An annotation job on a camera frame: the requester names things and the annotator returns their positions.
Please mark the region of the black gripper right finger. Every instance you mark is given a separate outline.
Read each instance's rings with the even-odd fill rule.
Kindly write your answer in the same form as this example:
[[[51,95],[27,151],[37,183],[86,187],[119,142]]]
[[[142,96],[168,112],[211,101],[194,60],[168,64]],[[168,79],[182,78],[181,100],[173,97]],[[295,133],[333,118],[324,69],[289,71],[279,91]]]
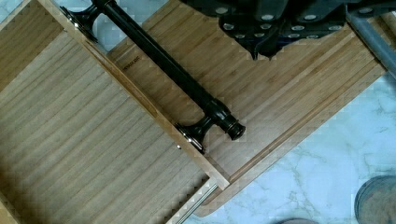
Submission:
[[[276,25],[275,34],[266,44],[266,57],[271,59],[287,45],[300,39],[318,39],[339,31],[346,23],[344,5],[291,6]]]

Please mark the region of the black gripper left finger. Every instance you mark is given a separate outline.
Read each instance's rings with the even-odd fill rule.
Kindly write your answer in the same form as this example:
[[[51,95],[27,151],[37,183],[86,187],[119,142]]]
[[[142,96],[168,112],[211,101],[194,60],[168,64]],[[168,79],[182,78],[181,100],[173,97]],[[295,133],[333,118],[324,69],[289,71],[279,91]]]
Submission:
[[[275,26],[271,22],[256,21],[246,15],[227,15],[219,18],[219,28],[248,51],[253,60],[260,55],[275,53]]]

